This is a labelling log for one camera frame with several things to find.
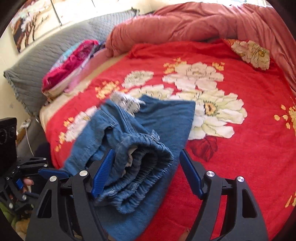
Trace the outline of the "green left sleeve forearm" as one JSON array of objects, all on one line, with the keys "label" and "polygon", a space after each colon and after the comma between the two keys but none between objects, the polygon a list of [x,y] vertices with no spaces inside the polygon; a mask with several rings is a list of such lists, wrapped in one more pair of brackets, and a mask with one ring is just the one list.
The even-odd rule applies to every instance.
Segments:
[{"label": "green left sleeve forearm", "polygon": [[27,233],[29,219],[12,214],[3,203],[1,203],[1,211],[16,232]]}]

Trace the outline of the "left hand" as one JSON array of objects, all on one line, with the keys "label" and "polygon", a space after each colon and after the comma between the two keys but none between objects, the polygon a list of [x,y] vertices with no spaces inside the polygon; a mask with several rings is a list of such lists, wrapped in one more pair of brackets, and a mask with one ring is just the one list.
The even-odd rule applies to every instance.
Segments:
[{"label": "left hand", "polygon": [[31,180],[30,178],[25,178],[23,180],[23,193],[25,193],[25,192],[31,192],[33,185],[34,185],[34,181],[33,180]]}]

